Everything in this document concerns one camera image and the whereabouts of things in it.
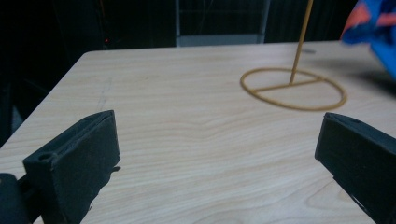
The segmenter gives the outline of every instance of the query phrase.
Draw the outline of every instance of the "ring stand with rod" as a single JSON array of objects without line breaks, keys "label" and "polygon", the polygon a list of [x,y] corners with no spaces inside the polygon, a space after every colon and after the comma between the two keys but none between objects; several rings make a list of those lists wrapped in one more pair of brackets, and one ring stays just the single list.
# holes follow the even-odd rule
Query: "ring stand with rod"
[{"label": "ring stand with rod", "polygon": [[[306,27],[309,22],[309,17],[311,14],[313,3],[314,3],[314,0],[308,0],[305,17],[304,17],[304,22],[303,22],[303,28],[302,28],[301,35],[300,35],[300,40],[299,40],[299,44],[297,47],[296,56],[294,58],[293,67],[291,69],[277,68],[277,67],[264,67],[264,68],[256,68],[256,69],[247,71],[244,75],[242,75],[240,82],[241,82],[242,88],[244,88],[248,93],[250,93],[251,95],[253,95],[254,97],[256,97],[260,100],[263,100],[263,101],[273,104],[273,105],[279,105],[279,106],[283,106],[283,107],[290,108],[290,109],[308,110],[308,111],[320,111],[320,110],[335,109],[335,108],[343,105],[347,101],[346,91],[339,84],[337,84],[335,81],[333,81],[327,77],[321,77],[314,73],[297,69],[298,62],[300,60],[301,51],[302,51],[302,46],[303,46],[304,39],[305,39]],[[257,74],[260,72],[264,72],[264,73],[291,72],[290,81],[289,81],[289,83],[282,84],[282,85],[275,85],[275,86],[256,88],[256,89],[250,88],[245,82],[246,78],[250,75]],[[296,75],[311,77],[311,79],[305,80],[305,81],[295,81],[294,79],[295,79]],[[319,106],[292,105],[292,104],[280,102],[278,100],[275,100],[275,99],[272,99],[270,97],[266,97],[266,96],[263,96],[262,94],[260,94],[261,92],[265,92],[265,91],[280,90],[280,89],[286,89],[286,88],[291,88],[291,87],[296,87],[296,86],[315,84],[315,83],[319,83],[319,82],[322,82],[322,83],[324,82],[324,83],[330,85],[331,87],[333,87],[334,89],[336,89],[341,95],[340,100],[337,103],[332,104],[332,105],[319,105]]]}]

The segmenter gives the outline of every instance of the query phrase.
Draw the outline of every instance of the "wooden stick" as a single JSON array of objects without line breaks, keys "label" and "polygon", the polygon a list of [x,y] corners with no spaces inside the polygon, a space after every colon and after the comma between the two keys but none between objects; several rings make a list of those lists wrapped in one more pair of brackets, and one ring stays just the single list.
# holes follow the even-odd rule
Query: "wooden stick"
[{"label": "wooden stick", "polygon": [[289,84],[293,83],[294,77],[296,75],[297,65],[298,65],[298,62],[300,60],[301,49],[302,49],[302,46],[303,46],[303,43],[304,43],[306,27],[308,26],[309,16],[311,15],[311,10],[312,10],[312,5],[314,5],[314,0],[308,0],[308,4],[306,6],[306,12],[305,12],[303,28],[301,29],[300,41],[298,43],[296,57],[294,58],[294,65],[293,65],[293,69],[291,70],[291,77],[290,77]]}]

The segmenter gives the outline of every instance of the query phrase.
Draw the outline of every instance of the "circular base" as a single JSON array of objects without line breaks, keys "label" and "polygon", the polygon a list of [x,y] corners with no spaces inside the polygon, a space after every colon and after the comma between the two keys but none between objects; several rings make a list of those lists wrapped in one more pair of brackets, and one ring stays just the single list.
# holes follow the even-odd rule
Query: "circular base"
[{"label": "circular base", "polygon": [[[326,78],[326,77],[321,77],[318,76],[316,74],[310,73],[310,72],[306,72],[306,71],[302,71],[302,70],[297,70],[296,71],[296,75],[304,75],[307,77],[313,77],[312,80],[308,80],[308,81],[302,81],[302,82],[293,82],[293,83],[288,83],[285,85],[277,85],[277,86],[270,86],[267,88],[260,88],[260,89],[250,89],[248,87],[248,85],[245,83],[245,79],[252,74],[255,73],[259,73],[259,72],[289,72],[291,73],[292,70],[289,68],[256,68],[256,69],[252,69],[247,71],[244,75],[241,76],[241,86],[242,88],[245,89],[245,91],[247,91],[248,93],[250,93],[252,96],[263,100],[267,103],[273,104],[273,105],[279,105],[279,106],[283,106],[286,108],[290,108],[290,109],[297,109],[297,110],[308,110],[308,111],[321,111],[321,110],[331,110],[331,109],[335,109],[337,107],[340,107],[341,105],[343,105],[346,101],[347,101],[347,93],[346,91],[344,91],[344,89],[338,85],[335,81]],[[260,91],[271,91],[271,90],[277,90],[277,89],[284,89],[284,88],[289,88],[289,87],[294,87],[294,86],[302,86],[302,85],[308,85],[308,84],[313,84],[313,83],[317,83],[317,82],[326,82],[327,84],[329,84],[330,86],[334,87],[335,89],[337,89],[337,91],[340,93],[341,95],[341,99],[338,103],[333,104],[333,105],[321,105],[321,106],[304,106],[304,105],[291,105],[291,104],[285,104],[282,103],[278,100],[274,100],[268,97],[264,97],[260,94],[258,94],[258,92]]]}]

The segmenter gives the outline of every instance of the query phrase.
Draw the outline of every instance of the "light wood tabletop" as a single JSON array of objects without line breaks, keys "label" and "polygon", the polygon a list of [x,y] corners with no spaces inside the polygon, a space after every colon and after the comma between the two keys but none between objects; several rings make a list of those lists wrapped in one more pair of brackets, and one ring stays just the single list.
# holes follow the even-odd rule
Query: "light wood tabletop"
[{"label": "light wood tabletop", "polygon": [[[396,136],[395,84],[367,46],[318,42],[303,49],[299,68],[347,91],[333,113]],[[78,120],[113,109],[121,169],[83,223],[373,223],[314,158],[325,111],[269,105],[240,86],[247,70],[291,68],[295,50],[270,44],[86,53],[1,148],[0,171],[22,177],[28,155]],[[325,89],[277,97],[338,100]]]}]

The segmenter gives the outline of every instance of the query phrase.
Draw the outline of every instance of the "wooden table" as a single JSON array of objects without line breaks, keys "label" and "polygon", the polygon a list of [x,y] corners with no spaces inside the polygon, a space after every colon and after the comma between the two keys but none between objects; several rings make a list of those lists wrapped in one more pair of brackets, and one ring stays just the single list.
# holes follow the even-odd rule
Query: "wooden table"
[{"label": "wooden table", "polygon": [[[373,223],[314,159],[324,112],[269,105],[239,85],[249,69],[291,67],[295,49],[87,53],[0,150],[0,170],[23,176],[22,159],[79,119],[114,109],[121,170],[83,223]],[[332,112],[396,136],[395,84],[366,46],[304,49],[299,67],[348,93]],[[289,98],[331,100],[321,91]]]}]

